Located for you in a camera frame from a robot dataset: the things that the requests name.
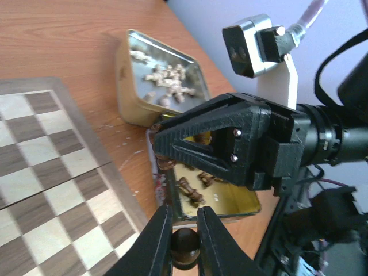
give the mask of gray floor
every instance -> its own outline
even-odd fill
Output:
[[[221,30],[234,22],[260,13],[268,14],[274,25],[288,27],[295,23],[310,1],[227,1],[168,0],[169,7],[199,42],[232,86],[239,92],[255,94],[256,80],[236,75],[230,65]],[[314,96],[315,72],[321,62],[353,35],[367,27],[359,0],[329,1],[320,17],[307,33],[298,49],[292,52],[299,75],[298,102],[318,105]],[[325,69],[322,85],[338,100],[336,89],[340,82],[366,53],[367,43],[362,43],[339,56]],[[323,166],[326,178],[358,186],[364,210],[368,211],[368,166],[366,163],[343,164],[337,167]]]

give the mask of dark sphere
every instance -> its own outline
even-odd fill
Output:
[[[200,237],[190,228],[181,228],[171,237],[171,256],[175,267],[188,270],[197,264]]]

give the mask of box of brown chess pieces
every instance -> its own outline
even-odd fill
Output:
[[[162,112],[185,112],[210,99],[198,62],[136,30],[128,30],[116,53],[121,117],[150,127]]]
[[[210,133],[189,137],[191,141],[208,144]],[[237,187],[201,170],[178,163],[168,171],[162,171],[156,163],[156,156],[148,138],[149,158],[155,185],[158,206],[170,204],[174,209],[174,225],[195,226],[197,209],[210,206],[225,223],[260,212],[256,192]]]

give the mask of table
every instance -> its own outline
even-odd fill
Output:
[[[156,202],[145,129],[118,114],[114,55],[120,38],[136,29],[195,57],[212,96],[232,92],[231,85],[163,0],[3,0],[0,18],[1,78],[59,77],[150,218]],[[250,257],[277,203],[271,191],[258,195],[260,214],[227,225]]]

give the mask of wooden chessboard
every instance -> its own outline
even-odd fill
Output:
[[[0,81],[0,275],[99,276],[146,223],[56,78]]]

